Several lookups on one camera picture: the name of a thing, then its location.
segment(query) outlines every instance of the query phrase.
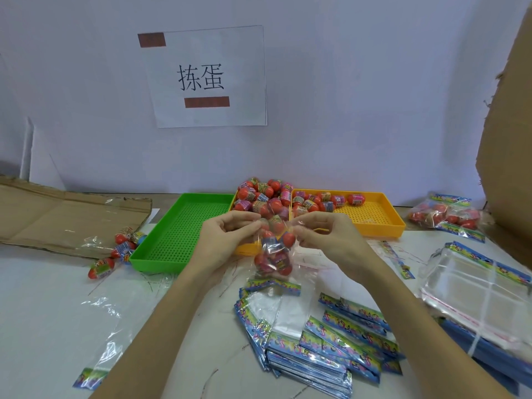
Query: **white table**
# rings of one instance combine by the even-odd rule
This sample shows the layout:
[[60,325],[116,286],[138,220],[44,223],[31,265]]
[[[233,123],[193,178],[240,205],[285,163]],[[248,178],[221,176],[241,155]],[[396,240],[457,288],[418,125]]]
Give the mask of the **white table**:
[[[444,232],[406,231],[400,241],[391,244],[416,275],[421,265],[416,261],[426,261],[436,249],[454,239]],[[462,241],[493,259],[515,265],[491,242],[483,245]],[[325,262],[319,254],[314,259]],[[103,282],[89,281],[86,273],[90,263],[0,245],[0,397],[87,398],[90,391],[72,388],[72,384],[90,365],[117,319],[101,308],[81,303],[105,296],[131,319],[131,324],[140,327],[162,294],[157,277],[145,278],[128,267],[118,268]],[[232,308],[246,276],[246,271],[238,269],[233,274],[230,269],[222,283],[205,297],[163,397],[329,397],[299,382],[276,379],[261,371]],[[413,288],[414,281],[406,284]],[[420,398],[408,362],[401,365],[404,376],[385,374],[379,387],[355,381],[353,397]],[[521,387],[521,397],[532,398],[531,390]]]

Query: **white wall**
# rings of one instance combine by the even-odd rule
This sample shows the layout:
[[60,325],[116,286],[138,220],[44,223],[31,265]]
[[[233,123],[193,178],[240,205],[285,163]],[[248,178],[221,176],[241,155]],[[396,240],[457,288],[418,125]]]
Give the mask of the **white wall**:
[[0,173],[17,177],[22,161],[24,122],[0,54]]
[[[66,186],[483,199],[474,163],[530,0],[5,0],[0,53]],[[264,26],[267,127],[157,129],[137,33]]]

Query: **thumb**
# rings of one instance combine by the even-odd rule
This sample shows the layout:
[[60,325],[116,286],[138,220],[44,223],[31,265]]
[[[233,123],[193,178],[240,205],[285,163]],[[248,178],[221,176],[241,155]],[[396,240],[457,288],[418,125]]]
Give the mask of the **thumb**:
[[294,234],[296,234],[297,239],[300,242],[303,242],[303,247],[309,247],[309,245],[321,249],[323,245],[323,238],[325,235],[318,234],[308,228],[297,226],[294,227]]
[[240,242],[243,239],[254,235],[261,227],[262,222],[253,221],[251,224],[248,224],[245,227],[229,232],[229,234],[231,234],[231,237],[234,238],[236,242]]

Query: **cardboard box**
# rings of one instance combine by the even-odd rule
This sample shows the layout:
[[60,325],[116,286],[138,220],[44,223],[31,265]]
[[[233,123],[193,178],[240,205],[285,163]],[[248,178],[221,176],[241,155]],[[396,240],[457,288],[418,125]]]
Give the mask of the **cardboard box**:
[[532,269],[532,4],[493,97],[477,170],[496,224],[482,230]]
[[109,257],[114,235],[138,229],[151,199],[61,191],[0,175],[0,242],[95,259]]

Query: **forearm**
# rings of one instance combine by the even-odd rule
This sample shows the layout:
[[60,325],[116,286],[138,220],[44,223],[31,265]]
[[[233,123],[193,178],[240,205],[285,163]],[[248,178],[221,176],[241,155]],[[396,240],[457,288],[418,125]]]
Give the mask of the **forearm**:
[[183,272],[91,399],[160,397],[203,293]]
[[389,322],[426,397],[512,397],[445,333],[386,263],[377,256],[369,260],[371,270],[364,275],[364,285]]

